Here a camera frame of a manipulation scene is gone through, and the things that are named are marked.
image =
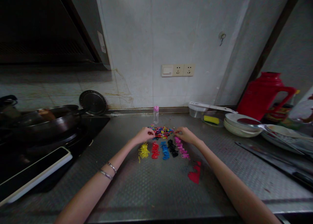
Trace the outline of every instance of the wok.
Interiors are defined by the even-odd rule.
[[[78,110],[77,105],[64,105],[46,108],[55,116],[54,120],[47,120],[38,111],[22,115],[11,121],[6,129],[12,131],[15,140],[20,142],[39,142],[56,139],[81,122],[81,115],[88,109]]]

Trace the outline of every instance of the white tiled wall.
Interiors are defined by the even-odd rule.
[[[271,14],[279,15],[285,1],[100,0],[112,72],[6,69],[0,74],[0,94],[15,94],[23,110],[78,104],[79,94],[88,89],[103,94],[112,109],[187,106],[189,101],[232,104],[230,90],[245,86],[263,49],[260,41],[275,22]],[[219,46],[221,31],[226,39]],[[232,68],[234,54],[239,60]],[[162,78],[161,65],[175,63],[195,63],[195,75]],[[231,85],[221,89],[226,71]]]

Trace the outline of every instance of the bracelet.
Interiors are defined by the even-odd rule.
[[[108,162],[108,165],[111,166],[111,168],[114,170],[114,172],[115,172],[115,174],[116,174],[116,169],[113,167],[113,165],[112,165],[110,162]]]
[[[99,172],[102,173],[104,176],[106,176],[108,179],[112,180],[113,177],[109,175],[108,173],[104,172],[102,169],[99,169]]]

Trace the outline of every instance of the wall hook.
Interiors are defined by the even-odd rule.
[[[219,39],[221,40],[221,43],[219,46],[221,46],[223,44],[223,40],[225,39],[226,37],[226,34],[224,32],[220,32],[219,35],[218,35]]]

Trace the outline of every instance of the wall socket panel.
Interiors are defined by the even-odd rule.
[[[183,76],[184,64],[174,64],[173,65],[173,75],[172,76]]]
[[[195,73],[195,64],[185,64],[183,76],[193,76]]]
[[[162,65],[162,77],[193,76],[195,64],[167,64]]]

